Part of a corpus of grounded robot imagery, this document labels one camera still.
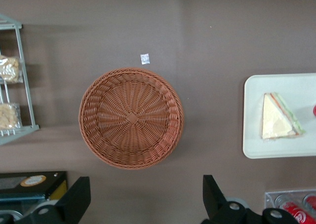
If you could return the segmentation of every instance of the plastic bag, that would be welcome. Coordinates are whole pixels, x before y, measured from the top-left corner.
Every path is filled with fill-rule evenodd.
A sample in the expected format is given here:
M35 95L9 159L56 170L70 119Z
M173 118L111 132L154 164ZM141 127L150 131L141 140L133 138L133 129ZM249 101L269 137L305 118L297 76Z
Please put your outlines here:
M21 124L18 103L0 104L0 130L20 128Z
M0 55L0 83L23 82L21 60L15 57Z

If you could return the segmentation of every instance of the metal shelf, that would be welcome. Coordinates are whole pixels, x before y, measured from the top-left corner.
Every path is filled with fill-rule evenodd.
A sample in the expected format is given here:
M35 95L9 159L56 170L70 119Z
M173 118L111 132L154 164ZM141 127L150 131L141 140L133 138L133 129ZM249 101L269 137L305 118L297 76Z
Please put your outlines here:
M0 130L0 145L9 143L15 139L18 139L20 137L33 133L34 131L40 128L38 125L36 125L35 118L34 118L29 82L28 82L27 72L25 68L25 60L24 60L24 54L23 54L22 42L21 42L21 36L20 36L21 28L22 28L22 24L20 22L14 19L11 19L3 14L0 14L0 31L1 30L14 30L16 33L19 57L21 59L21 64L22 64L23 84L25 86L25 93L26 93L27 101L28 101L31 125L28 125L28 126L22 125L21 128L17 128L17 129ZM7 84L6 82L4 82L0 86L1 86L0 103L6 103L6 102L11 103L10 96L9 96L10 84Z

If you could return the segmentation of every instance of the black box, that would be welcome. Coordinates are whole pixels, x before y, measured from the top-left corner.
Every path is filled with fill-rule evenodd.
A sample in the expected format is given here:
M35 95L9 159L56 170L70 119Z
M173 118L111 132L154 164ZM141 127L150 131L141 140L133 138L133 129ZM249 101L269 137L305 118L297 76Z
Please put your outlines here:
M58 200L67 192L66 171L0 173L0 214L16 220L48 200Z

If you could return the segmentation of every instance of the orange label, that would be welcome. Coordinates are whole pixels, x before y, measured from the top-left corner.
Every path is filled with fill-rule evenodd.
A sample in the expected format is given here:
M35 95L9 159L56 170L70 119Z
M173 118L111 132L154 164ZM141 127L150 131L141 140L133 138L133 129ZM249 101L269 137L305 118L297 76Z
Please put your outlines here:
M45 180L46 180L46 176L43 176L43 175L30 176L26 178L24 181L22 181L20 185L23 187L37 186L40 183L43 183Z

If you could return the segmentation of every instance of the red can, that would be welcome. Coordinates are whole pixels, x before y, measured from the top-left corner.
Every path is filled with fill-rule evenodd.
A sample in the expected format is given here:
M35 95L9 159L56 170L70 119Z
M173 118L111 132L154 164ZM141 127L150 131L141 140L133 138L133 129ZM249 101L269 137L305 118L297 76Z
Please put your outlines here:
M286 194L278 196L275 200L275 204L276 207L289 212L300 224L316 224L316 220Z
M316 214L316 194L311 193L305 196L303 199L303 205L311 213Z

